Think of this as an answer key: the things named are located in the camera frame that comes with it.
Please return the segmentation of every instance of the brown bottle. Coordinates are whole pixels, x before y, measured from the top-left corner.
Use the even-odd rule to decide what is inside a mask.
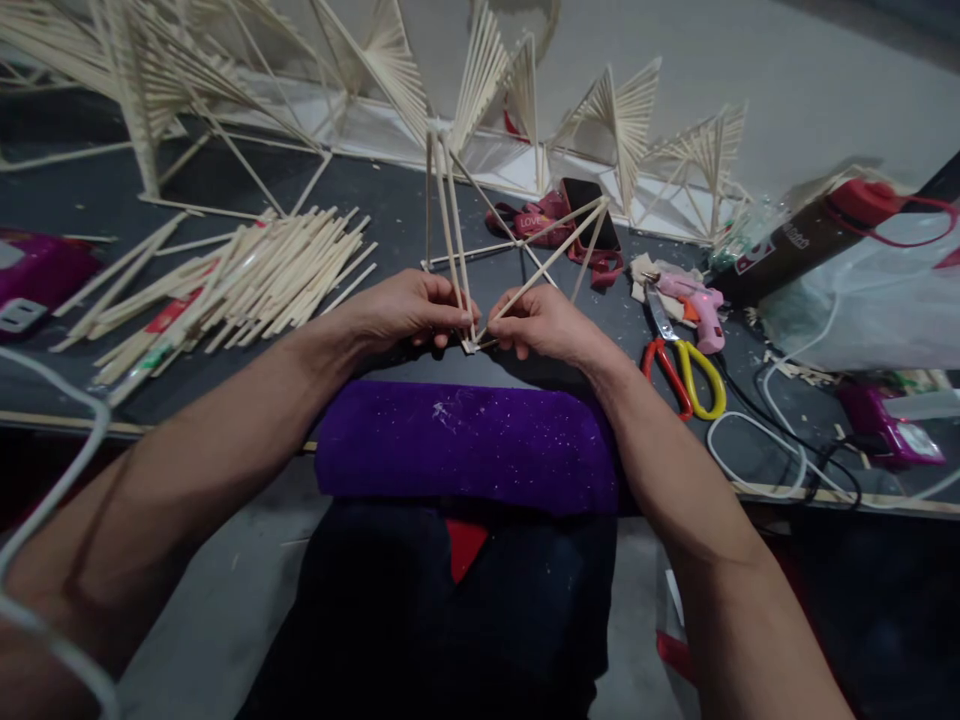
[[[898,212],[905,198],[885,183],[848,180],[801,209],[708,284],[740,306],[761,298],[856,245]]]

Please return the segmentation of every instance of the black pants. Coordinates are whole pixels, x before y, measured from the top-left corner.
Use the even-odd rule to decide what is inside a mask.
[[[585,717],[607,667],[616,519],[458,510],[335,501],[238,718]],[[459,585],[444,516],[490,528]]]

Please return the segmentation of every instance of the smartphone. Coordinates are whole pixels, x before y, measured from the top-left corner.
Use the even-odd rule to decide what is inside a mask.
[[[597,183],[590,182],[589,180],[577,180],[576,178],[563,178],[563,180],[560,181],[560,191],[567,199],[571,212],[603,196],[603,191]],[[584,213],[574,220],[578,228],[580,224],[587,219],[589,214],[590,213]],[[587,245],[590,244],[591,237],[593,237],[593,223],[590,223],[589,227],[580,234],[580,244],[587,247]],[[603,216],[603,223],[600,225],[600,235],[597,236],[596,247],[597,250],[620,251],[620,239],[617,237],[617,229],[614,227],[613,220],[610,219],[609,213]]]

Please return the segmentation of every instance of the concrete floor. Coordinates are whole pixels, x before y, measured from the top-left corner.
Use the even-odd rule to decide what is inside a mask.
[[[328,504],[317,492],[312,458],[295,458],[210,539],[120,682],[125,718],[233,718],[293,602],[305,539]],[[657,628],[683,637],[665,568],[646,521],[622,520],[610,669],[591,718],[699,716],[695,691],[656,652]]]

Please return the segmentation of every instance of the person's right hand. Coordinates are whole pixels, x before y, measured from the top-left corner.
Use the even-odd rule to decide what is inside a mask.
[[[487,327],[500,340],[502,349],[516,348],[518,359],[526,360],[532,349],[586,370],[610,353],[620,352],[600,328],[552,285],[531,288],[506,315],[494,320],[519,289],[503,294],[490,311]]]

